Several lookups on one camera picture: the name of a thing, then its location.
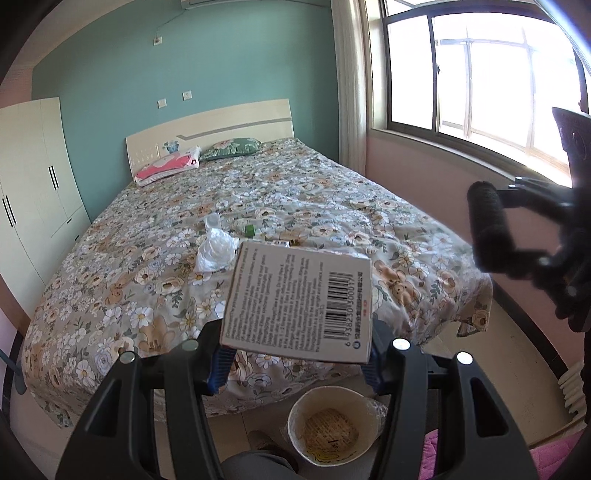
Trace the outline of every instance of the floor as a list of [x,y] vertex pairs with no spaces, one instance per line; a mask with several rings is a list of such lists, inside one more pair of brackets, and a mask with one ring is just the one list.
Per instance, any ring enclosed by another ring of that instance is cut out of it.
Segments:
[[[556,378],[511,318],[495,303],[487,332],[468,338],[455,337],[457,327],[449,325],[425,350],[441,356],[452,356],[468,351],[489,376],[507,404],[528,443],[543,438],[570,420]],[[362,394],[371,390],[362,379],[347,379],[340,383]],[[246,433],[263,430],[275,441],[287,446],[281,429],[296,398],[248,411],[210,419],[210,429],[220,460],[249,449]],[[53,479],[59,459],[71,434],[60,430],[37,406],[27,392],[19,396],[14,390],[11,401],[11,426],[23,448],[50,479]],[[174,478],[170,448],[164,425],[157,423],[158,458],[161,474]],[[375,455],[375,448],[358,460],[329,469],[315,468],[300,462],[305,478],[332,480],[333,478],[367,478]]]

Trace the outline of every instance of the gray stripe on headboard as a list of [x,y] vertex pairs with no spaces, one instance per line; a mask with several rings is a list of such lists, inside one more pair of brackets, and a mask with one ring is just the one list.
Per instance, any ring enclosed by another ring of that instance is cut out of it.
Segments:
[[206,135],[227,132],[228,130],[236,130],[238,128],[244,128],[244,127],[254,127],[255,125],[279,124],[282,122],[291,122],[291,118],[274,118],[272,120],[261,120],[259,122],[251,122],[249,124],[232,125],[231,127],[218,128],[217,130],[210,130],[209,132],[202,132],[200,134],[189,135],[188,137],[185,137],[184,135],[177,135],[177,138],[187,141],[187,140],[193,140],[193,139],[199,138],[199,137],[205,137]]

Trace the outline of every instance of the cardboard box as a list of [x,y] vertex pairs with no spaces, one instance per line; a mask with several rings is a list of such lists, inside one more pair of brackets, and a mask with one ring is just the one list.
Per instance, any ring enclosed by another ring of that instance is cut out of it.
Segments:
[[220,343],[288,358],[367,363],[371,286],[369,258],[244,242]]

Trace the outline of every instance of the air conditioner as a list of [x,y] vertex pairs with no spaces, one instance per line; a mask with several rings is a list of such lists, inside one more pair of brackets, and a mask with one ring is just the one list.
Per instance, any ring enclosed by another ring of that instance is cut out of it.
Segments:
[[230,2],[252,2],[258,0],[181,0],[181,7],[190,10],[197,7],[206,7],[208,5],[228,4]]

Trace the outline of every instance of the bed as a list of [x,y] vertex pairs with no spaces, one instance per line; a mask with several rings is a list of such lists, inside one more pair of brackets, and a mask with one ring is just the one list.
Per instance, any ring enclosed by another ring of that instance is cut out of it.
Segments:
[[[36,400],[58,424],[75,421],[123,351],[167,352],[223,316],[232,267],[193,271],[210,212],[241,240],[254,225],[254,240],[369,256],[373,315],[414,343],[427,342],[447,322],[458,322],[458,336],[486,329],[492,283],[475,268],[468,244],[405,200],[289,138],[287,100],[221,110],[129,137],[132,173],[170,138],[183,148],[253,136],[264,141],[260,152],[203,163],[145,187],[131,183],[45,290],[22,364]],[[354,365],[239,351],[227,386],[204,402],[210,416],[235,413],[358,374]],[[158,392],[155,414],[164,419]]]

